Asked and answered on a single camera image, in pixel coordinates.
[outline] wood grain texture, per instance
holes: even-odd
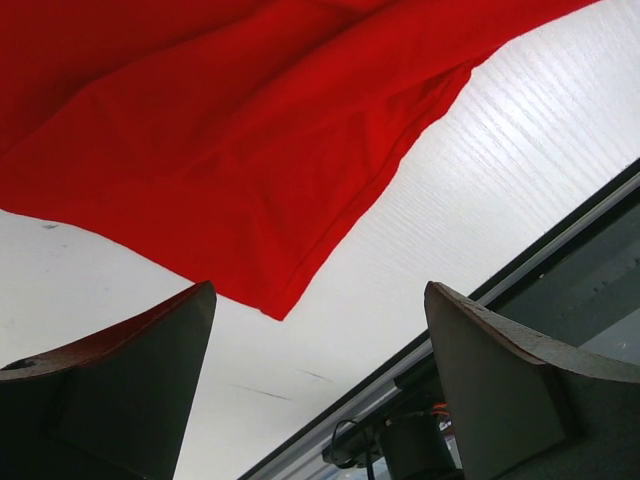
[[[220,299],[176,479],[237,478],[425,329],[427,281],[470,293],[639,157],[638,72],[636,0],[576,12],[478,68],[286,322]],[[0,213],[0,364],[188,285],[47,225]]]

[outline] red cloth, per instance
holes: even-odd
[[[509,39],[592,0],[0,0],[0,208],[282,319]]]

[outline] black cable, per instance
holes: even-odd
[[[354,459],[348,460],[341,464],[336,462],[336,457],[334,452],[336,436],[338,434],[338,430],[340,429],[340,427],[347,424],[353,425],[355,427],[360,426],[360,424],[355,420],[340,420],[338,423],[336,423],[336,426],[333,429],[333,434],[331,435],[331,443],[329,445],[329,458],[331,459],[331,461],[336,467],[341,469],[351,468],[358,463],[357,460],[354,460]],[[360,429],[360,433],[362,434],[362,437],[364,438],[364,442],[365,442],[365,467],[367,469],[367,480],[375,480],[376,477],[373,471],[373,458],[371,455],[371,442],[369,441],[369,436],[367,435],[367,432],[365,431],[364,428]]]

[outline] dark gray panel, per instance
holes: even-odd
[[[579,346],[638,309],[639,292],[640,205],[636,205],[496,311]]]

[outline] wire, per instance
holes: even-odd
[[[333,464],[338,468],[351,468],[358,463],[354,459],[347,460],[346,462],[341,464],[336,462],[334,445],[336,443],[336,436],[338,434],[338,430],[343,425],[349,425],[349,424],[355,427],[360,426],[360,423],[356,422],[355,420],[340,420],[338,423],[336,423],[336,426],[333,429],[333,434],[331,435],[331,444],[329,445],[329,458],[331,459]],[[364,428],[360,429],[360,433],[362,434],[362,437],[364,438],[364,442],[365,442],[365,467],[367,469],[367,480],[375,480],[376,477],[373,471],[373,458],[371,455],[371,442],[369,441],[369,435],[367,435],[367,432],[364,430]]]

